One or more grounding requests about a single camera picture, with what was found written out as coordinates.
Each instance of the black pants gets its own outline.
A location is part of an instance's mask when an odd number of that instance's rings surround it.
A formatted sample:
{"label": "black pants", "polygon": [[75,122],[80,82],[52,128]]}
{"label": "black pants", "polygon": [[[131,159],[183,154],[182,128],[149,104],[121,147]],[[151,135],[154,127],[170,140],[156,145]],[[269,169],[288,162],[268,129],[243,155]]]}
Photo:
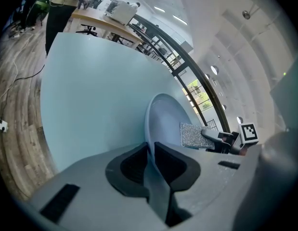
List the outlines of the black pants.
{"label": "black pants", "polygon": [[[28,13],[30,11],[30,9],[32,8],[32,6],[34,5],[36,0],[26,0],[25,4],[24,4],[24,8],[23,8],[23,13],[22,13],[22,17],[20,19],[20,25],[22,27],[22,29],[26,28],[26,19],[28,16]],[[35,22],[27,22],[28,26],[33,25]]]}
{"label": "black pants", "polygon": [[46,54],[52,46],[52,42],[57,36],[57,33],[63,32],[68,19],[71,17],[71,14],[76,7],[69,5],[61,5],[52,3],[50,7],[47,24],[46,24]]}

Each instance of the white power strip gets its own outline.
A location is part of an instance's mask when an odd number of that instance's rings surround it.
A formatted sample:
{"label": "white power strip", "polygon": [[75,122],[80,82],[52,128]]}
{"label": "white power strip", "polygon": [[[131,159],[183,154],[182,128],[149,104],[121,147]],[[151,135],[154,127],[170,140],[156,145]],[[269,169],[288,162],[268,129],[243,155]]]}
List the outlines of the white power strip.
{"label": "white power strip", "polygon": [[6,132],[8,130],[8,123],[0,119],[0,130]]}

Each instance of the chair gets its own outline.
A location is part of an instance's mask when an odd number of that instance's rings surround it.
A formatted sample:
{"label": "chair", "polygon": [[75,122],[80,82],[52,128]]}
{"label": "chair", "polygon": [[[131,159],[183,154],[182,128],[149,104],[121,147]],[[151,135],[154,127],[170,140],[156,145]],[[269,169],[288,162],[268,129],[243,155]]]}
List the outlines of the chair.
{"label": "chair", "polygon": [[96,32],[92,32],[92,28],[93,30],[95,30],[96,28],[94,26],[89,26],[89,25],[85,25],[85,24],[81,24],[82,26],[86,26],[87,29],[83,30],[83,31],[77,31],[77,33],[87,33],[87,35],[91,34],[95,37],[97,37],[97,33]]}

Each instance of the white machine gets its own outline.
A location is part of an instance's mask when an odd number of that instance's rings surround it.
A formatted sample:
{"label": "white machine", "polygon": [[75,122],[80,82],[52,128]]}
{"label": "white machine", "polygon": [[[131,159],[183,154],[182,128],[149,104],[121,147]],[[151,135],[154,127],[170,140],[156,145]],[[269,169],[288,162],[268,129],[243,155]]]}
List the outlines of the white machine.
{"label": "white machine", "polygon": [[105,13],[112,19],[126,25],[130,22],[137,10],[132,8],[128,3],[121,0],[111,0],[110,5]]}

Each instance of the light blue table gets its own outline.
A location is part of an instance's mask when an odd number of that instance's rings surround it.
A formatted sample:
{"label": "light blue table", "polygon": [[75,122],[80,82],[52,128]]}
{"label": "light blue table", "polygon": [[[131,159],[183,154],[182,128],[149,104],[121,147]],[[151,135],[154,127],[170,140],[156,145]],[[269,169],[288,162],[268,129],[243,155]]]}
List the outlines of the light blue table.
{"label": "light blue table", "polygon": [[158,93],[194,110],[167,68],[103,38],[59,33],[44,67],[41,118],[59,172],[99,153],[144,141],[144,117]]}

